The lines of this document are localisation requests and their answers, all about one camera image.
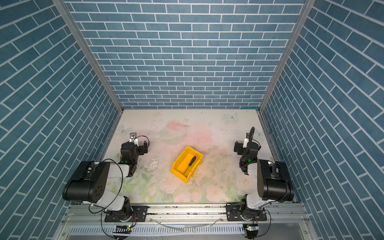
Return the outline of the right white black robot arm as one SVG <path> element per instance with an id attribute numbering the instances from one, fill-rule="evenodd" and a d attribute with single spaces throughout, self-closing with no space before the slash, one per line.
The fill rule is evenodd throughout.
<path id="1" fill-rule="evenodd" d="M 259 159 L 260 149 L 257 142 L 236 141 L 234 144 L 234 152 L 241 156 L 240 169 L 245 175 L 257 179 L 257 191 L 244 195 L 241 200 L 242 214 L 262 211 L 268 204 L 290 202 L 295 196 L 286 163 Z"/>

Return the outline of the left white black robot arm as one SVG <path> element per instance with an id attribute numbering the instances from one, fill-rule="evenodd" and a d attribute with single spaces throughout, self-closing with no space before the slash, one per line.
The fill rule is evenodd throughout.
<path id="1" fill-rule="evenodd" d="M 134 216 L 128 197 L 106 189 L 107 180 L 120 178 L 123 187 L 124 179 L 134 175 L 139 156 L 148 153 L 150 141 L 140 146 L 138 136 L 133 136 L 122 144 L 120 161 L 106 159 L 102 162 L 82 161 L 64 187 L 63 199 L 72 202 L 88 202 L 102 209 L 106 214 L 116 218 L 118 222 L 127 222 Z"/>

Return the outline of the black handled screwdriver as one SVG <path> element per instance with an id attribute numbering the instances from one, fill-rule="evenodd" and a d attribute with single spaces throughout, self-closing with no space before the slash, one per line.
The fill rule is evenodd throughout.
<path id="1" fill-rule="evenodd" d="M 187 172 L 187 170 L 192 166 L 192 164 L 195 162 L 195 160 L 196 160 L 196 156 L 194 156 L 192 159 L 191 159 L 191 161 L 190 161 L 190 163 L 188 164 L 188 167 L 187 167 L 187 169 L 185 170 L 185 172 L 184 172 L 184 174 Z"/>

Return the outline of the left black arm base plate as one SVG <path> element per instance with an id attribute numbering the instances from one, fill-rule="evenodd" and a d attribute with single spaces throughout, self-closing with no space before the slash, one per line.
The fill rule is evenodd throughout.
<path id="1" fill-rule="evenodd" d="M 106 223 L 144 222 L 148 213 L 148 206 L 131 206 L 129 209 L 123 207 L 120 211 L 105 211 Z"/>

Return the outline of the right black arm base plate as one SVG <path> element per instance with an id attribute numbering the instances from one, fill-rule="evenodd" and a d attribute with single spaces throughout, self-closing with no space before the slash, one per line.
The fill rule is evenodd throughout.
<path id="1" fill-rule="evenodd" d="M 247 207 L 241 207 L 239 204 L 226 204 L 227 221 L 240 222 L 240 221 L 266 221 L 267 216 L 265 211 L 251 210 Z"/>

